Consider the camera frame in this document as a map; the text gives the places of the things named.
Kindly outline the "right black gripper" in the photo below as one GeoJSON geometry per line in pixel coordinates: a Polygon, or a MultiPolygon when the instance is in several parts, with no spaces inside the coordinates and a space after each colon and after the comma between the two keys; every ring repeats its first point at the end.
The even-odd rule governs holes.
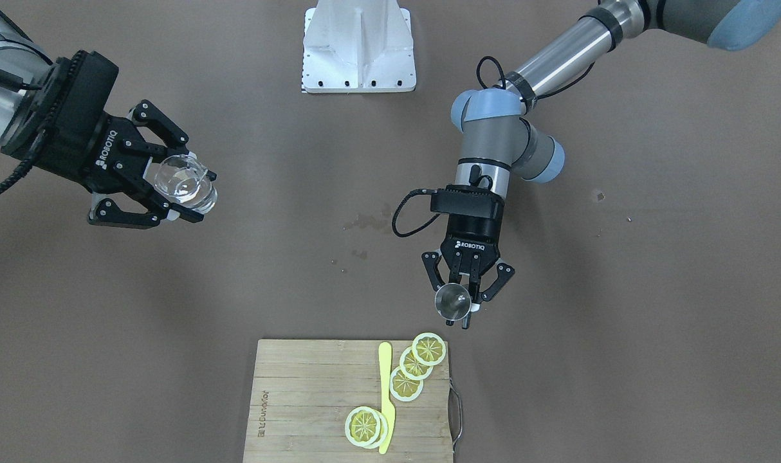
{"type": "MultiPolygon", "coordinates": [[[[82,185],[98,194],[147,193],[145,171],[152,162],[160,167],[154,182],[215,181],[214,171],[203,166],[187,148],[188,135],[149,100],[129,113],[136,127],[149,129],[164,146],[131,140],[129,155],[121,152],[120,138],[135,134],[126,118],[106,114],[104,105],[119,73],[117,65],[99,53],[78,51],[61,58],[46,75],[32,83],[13,71],[2,71],[2,87],[24,91],[18,106],[18,127],[4,154],[20,164],[3,182],[3,190],[38,167],[82,185]]],[[[178,203],[162,201],[144,213],[128,212],[112,197],[94,195],[87,222],[94,226],[146,230],[164,221],[202,222],[203,214],[178,203]]]]}

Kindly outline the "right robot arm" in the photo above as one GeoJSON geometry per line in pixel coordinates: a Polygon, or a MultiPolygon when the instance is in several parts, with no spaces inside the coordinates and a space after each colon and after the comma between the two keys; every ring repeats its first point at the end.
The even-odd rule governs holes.
{"type": "Polygon", "coordinates": [[[96,52],[50,60],[0,11],[0,150],[19,161],[0,194],[37,167],[91,194],[90,224],[201,222],[217,201],[216,174],[149,100],[125,118],[105,112],[118,73],[96,52]]]}

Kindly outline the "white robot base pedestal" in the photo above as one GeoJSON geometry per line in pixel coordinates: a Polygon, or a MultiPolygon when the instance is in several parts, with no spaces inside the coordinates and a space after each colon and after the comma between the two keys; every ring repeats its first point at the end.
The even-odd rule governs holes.
{"type": "Polygon", "coordinates": [[[320,1],[303,24],[302,91],[415,90],[411,14],[396,1],[320,1]]]}

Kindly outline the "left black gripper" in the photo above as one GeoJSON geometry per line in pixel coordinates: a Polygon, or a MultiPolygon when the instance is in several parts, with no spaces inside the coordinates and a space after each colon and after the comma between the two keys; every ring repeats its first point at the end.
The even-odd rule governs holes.
{"type": "Polygon", "coordinates": [[[468,290],[471,308],[468,327],[473,313],[481,310],[481,304],[490,302],[516,273],[514,267],[500,258],[499,237],[501,217],[482,219],[473,216],[450,216],[446,235],[440,250],[423,252],[421,260],[434,292],[445,284],[438,266],[443,259],[449,270],[448,281],[460,282],[461,275],[469,278],[468,290]],[[497,278],[490,287],[482,290],[482,276],[495,264],[497,278]]]}

